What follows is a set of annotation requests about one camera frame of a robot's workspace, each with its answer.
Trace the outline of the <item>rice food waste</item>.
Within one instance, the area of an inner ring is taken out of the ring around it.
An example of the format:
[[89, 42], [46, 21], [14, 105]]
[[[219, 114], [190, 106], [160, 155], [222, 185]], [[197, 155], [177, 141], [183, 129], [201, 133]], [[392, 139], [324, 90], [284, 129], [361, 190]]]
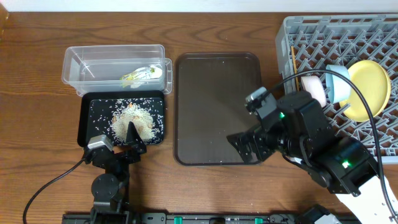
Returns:
[[125, 145], [128, 125], [132, 122], [145, 144], [160, 144], [164, 140], [164, 121], [161, 98], [93, 100], [84, 140], [105, 134], [115, 146]]

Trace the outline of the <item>wooden chopstick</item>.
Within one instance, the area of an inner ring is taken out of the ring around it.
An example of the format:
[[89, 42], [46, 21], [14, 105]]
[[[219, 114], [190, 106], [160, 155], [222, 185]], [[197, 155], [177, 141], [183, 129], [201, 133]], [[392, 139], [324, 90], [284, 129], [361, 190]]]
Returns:
[[[292, 64], [293, 64], [293, 69], [294, 73], [297, 73], [297, 66], [296, 66], [296, 57], [295, 57], [295, 49], [294, 46], [292, 45], [290, 47], [291, 53], [292, 53]], [[299, 80], [298, 77], [295, 77], [295, 87], [297, 91], [300, 91], [300, 85], [299, 85]]]

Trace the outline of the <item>green snack wrapper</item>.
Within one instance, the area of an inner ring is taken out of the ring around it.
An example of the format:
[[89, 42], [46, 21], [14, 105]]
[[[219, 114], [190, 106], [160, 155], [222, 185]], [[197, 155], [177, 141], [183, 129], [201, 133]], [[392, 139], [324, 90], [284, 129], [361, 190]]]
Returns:
[[120, 80], [148, 80], [154, 78], [158, 78], [157, 69], [155, 67], [141, 67], [131, 73], [123, 75]]

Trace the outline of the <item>blue bowl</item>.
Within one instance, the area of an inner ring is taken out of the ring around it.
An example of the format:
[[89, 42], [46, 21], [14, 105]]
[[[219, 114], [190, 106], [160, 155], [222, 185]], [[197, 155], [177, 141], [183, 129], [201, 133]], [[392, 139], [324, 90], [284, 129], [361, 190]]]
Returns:
[[[327, 70], [339, 73], [347, 79], [350, 79], [349, 71], [342, 65], [327, 65]], [[351, 93], [351, 87], [340, 77], [333, 74], [327, 73], [325, 75], [326, 87], [330, 90], [328, 92], [328, 98], [330, 103], [339, 103], [347, 100]]]

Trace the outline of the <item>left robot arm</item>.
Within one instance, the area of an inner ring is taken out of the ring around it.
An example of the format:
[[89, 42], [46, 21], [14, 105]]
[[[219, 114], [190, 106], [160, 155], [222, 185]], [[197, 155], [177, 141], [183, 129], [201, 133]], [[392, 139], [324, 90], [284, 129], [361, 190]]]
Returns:
[[129, 206], [129, 166], [141, 160], [146, 145], [133, 122], [126, 134], [127, 150], [115, 153], [113, 142], [106, 135], [92, 137], [83, 148], [86, 164], [104, 169], [91, 185], [94, 197], [90, 223], [137, 223], [140, 216]]

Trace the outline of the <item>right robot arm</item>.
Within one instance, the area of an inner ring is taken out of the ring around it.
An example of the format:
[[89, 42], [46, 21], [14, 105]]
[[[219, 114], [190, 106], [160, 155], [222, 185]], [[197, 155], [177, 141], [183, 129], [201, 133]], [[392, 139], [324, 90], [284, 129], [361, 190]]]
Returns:
[[335, 134], [309, 92], [279, 100], [269, 96], [255, 114], [259, 124], [227, 136], [245, 164], [279, 152], [336, 195], [361, 223], [397, 220], [397, 199], [389, 186], [382, 186], [387, 180], [380, 180], [378, 162], [359, 140]]

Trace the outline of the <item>pink white bowl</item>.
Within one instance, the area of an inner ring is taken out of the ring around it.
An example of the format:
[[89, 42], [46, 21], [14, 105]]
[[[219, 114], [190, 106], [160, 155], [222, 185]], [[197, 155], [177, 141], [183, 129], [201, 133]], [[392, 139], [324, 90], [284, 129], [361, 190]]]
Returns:
[[312, 98], [316, 99], [321, 107], [326, 106], [326, 95], [323, 85], [317, 76], [301, 77], [302, 88], [309, 92]]

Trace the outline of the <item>yellow round plate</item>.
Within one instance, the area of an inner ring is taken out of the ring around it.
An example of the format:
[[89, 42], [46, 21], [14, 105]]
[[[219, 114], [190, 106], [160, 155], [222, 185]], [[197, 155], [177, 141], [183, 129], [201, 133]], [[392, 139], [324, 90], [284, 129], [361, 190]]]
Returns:
[[[362, 60], [348, 69], [351, 82], [358, 88], [366, 100], [372, 116], [376, 117], [386, 107], [391, 95], [391, 81], [385, 69], [377, 62]], [[354, 90], [351, 90], [347, 100], [341, 101], [340, 106], [349, 107], [343, 114], [353, 121], [364, 122], [369, 116], [362, 101]]]

